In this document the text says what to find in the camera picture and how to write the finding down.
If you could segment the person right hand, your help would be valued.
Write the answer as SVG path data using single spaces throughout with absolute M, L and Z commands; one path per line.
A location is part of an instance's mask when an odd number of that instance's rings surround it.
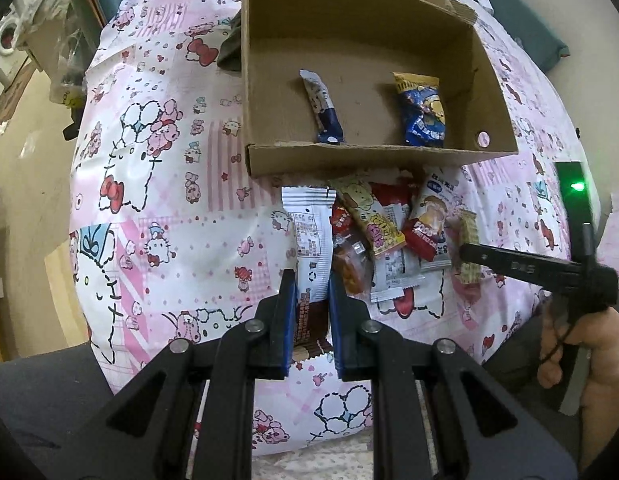
M 572 323 L 567 302 L 552 298 L 541 317 L 538 378 L 559 413 L 619 419 L 619 298 Z

